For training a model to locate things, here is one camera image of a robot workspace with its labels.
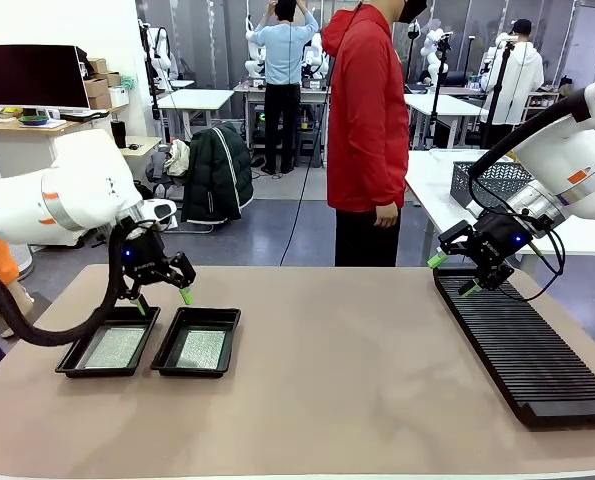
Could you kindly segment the person's right hand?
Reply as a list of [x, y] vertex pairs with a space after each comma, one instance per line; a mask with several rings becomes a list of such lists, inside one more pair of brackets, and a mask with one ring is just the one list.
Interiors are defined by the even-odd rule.
[[397, 224], [399, 220], [399, 209], [395, 202], [388, 205], [378, 205], [375, 207], [375, 227], [378, 228], [391, 228]]

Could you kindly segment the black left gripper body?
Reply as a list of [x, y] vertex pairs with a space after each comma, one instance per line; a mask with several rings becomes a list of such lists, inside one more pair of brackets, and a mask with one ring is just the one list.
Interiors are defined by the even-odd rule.
[[174, 278], [163, 241], [152, 230], [141, 229], [137, 236], [126, 239], [121, 260], [124, 275], [133, 282], [133, 288], [160, 282], [170, 284]]

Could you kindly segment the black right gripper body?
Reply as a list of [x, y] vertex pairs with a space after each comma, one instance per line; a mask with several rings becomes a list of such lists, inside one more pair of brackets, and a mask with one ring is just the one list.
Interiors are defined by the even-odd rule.
[[513, 273], [514, 268], [508, 258], [513, 257], [532, 239], [531, 232], [516, 217], [488, 212], [472, 226], [470, 258], [480, 273]]

